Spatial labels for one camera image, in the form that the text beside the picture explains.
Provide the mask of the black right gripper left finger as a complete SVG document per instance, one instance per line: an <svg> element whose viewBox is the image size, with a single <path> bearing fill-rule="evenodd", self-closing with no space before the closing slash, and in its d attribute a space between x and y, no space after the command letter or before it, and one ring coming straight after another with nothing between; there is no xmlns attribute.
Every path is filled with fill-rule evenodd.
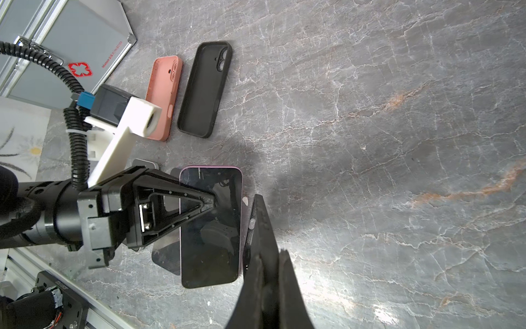
<svg viewBox="0 0 526 329"><path fill-rule="evenodd" d="M239 299L226 328L263 328L263 286L264 265L257 255L250 262Z"/></svg>

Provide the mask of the pink phone case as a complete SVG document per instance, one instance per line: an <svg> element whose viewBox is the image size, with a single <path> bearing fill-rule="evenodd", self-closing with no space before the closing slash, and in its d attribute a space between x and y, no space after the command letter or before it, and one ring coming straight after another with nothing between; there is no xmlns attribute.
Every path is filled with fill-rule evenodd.
<svg viewBox="0 0 526 329"><path fill-rule="evenodd" d="M151 140L166 141L170 134L182 67L183 61L178 56L157 58L153 63L146 100L162 111L156 129L149 136Z"/></svg>

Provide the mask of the black phone case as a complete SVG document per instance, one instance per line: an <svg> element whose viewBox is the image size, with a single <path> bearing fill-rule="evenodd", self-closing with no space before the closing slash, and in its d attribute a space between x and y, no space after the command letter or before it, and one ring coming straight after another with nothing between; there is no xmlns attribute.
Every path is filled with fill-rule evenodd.
<svg viewBox="0 0 526 329"><path fill-rule="evenodd" d="M245 240L243 274L246 276L252 260L259 257L263 265L265 282L274 282L278 278L279 249L275 239L271 220L262 195L255 194L249 216L249 228Z"/></svg>
<svg viewBox="0 0 526 329"><path fill-rule="evenodd" d="M198 46L179 111L178 130L208 138L215 126L233 49L226 41Z"/></svg>

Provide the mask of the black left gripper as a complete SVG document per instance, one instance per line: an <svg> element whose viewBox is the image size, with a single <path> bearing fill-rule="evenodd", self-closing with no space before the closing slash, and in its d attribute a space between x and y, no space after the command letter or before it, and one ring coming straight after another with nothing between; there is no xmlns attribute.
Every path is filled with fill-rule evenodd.
<svg viewBox="0 0 526 329"><path fill-rule="evenodd" d="M214 210L212 193L184 185L157 169L134 168L132 182L107 181L78 196L86 266L109 266L117 248L138 252Z"/></svg>

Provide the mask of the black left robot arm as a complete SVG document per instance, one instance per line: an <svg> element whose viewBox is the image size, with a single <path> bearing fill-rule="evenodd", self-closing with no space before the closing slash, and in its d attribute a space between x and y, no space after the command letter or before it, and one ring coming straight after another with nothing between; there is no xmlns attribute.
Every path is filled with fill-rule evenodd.
<svg viewBox="0 0 526 329"><path fill-rule="evenodd" d="M148 137L160 107L113 86L87 93L61 64L42 52L3 42L3 55L52 72L68 87L64 109L71 178L20 183L1 166L1 247L65 245L84 249L88 266L106 267L120 245L137 250L215 207L215 197L157 169L127 167L136 139Z"/></svg>

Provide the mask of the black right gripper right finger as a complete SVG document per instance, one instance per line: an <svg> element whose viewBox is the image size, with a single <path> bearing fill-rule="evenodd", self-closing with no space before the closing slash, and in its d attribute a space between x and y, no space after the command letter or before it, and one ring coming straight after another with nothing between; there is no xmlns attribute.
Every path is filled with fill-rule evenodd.
<svg viewBox="0 0 526 329"><path fill-rule="evenodd" d="M278 268L279 328L314 328L287 250L279 253Z"/></svg>

